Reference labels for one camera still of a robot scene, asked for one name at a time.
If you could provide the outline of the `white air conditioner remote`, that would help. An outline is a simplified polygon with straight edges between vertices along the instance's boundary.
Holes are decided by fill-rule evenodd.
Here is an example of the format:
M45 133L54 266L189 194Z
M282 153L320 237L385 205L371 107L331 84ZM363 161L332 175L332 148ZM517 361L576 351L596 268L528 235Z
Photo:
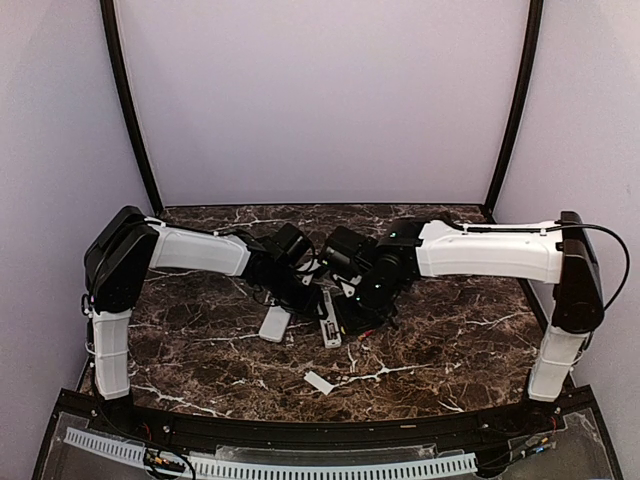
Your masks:
M342 345L341 332L337 322L330 291L323 289L323 299L319 305L321 318L319 320L324 346L327 349L338 348Z

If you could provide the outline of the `red AAA battery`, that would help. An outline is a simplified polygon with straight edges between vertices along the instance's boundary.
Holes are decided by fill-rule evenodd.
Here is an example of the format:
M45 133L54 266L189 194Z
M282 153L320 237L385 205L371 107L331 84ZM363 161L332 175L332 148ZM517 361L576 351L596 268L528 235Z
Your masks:
M364 341L364 340L366 340L366 339L370 338L370 337L371 337L372 335L374 335L375 333L376 333L376 330L375 330L375 329L367 330L367 331L365 331L364 333L362 333L362 334L360 334L360 335L358 336L358 340L359 340L360 342L362 342L362 341Z

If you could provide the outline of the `white remote control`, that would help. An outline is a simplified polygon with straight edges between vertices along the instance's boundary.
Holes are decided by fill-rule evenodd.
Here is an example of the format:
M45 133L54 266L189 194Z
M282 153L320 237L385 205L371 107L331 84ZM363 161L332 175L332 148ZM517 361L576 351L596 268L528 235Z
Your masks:
M258 337L262 340L280 343L289 326L292 314L280 306L272 306L268 309L258 331Z

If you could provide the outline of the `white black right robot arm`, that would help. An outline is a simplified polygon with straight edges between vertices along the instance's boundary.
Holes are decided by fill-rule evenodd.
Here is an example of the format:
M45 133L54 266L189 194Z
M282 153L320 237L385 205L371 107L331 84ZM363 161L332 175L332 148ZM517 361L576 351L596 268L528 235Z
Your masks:
M535 224L456 223L448 218L401 218L378 239L336 228L319 256L342 294L333 309L350 335L382 326L396 314L403 289L421 278L487 276L537 281L553 287L554 310L529 373L527 398L510 413L521 434L549 416L581 352L613 304L603 294L589 231L618 244L614 231L586 224L573 211Z

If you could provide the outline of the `long white battery cover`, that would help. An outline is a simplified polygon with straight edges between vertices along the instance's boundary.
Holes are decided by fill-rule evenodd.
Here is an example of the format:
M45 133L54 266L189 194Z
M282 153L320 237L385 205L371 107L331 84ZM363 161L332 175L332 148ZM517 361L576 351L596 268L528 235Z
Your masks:
M334 384L330 383L313 371L308 371L304 375L304 381L323 395L329 395L335 388Z

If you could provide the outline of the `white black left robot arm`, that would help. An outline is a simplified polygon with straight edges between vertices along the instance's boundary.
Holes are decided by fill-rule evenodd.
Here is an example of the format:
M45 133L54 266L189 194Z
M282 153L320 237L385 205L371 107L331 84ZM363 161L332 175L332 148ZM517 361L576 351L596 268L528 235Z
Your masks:
M310 320L327 315L320 286L310 281L311 267L300 266L314 248L296 226L255 237L241 229L205 232L174 226L123 207L84 254L87 317L94 361L93 386L106 401L103 421L120 436L141 427L140 412L124 399L128 376L129 322L147 274L155 269L203 271L239 278L265 291L285 312Z

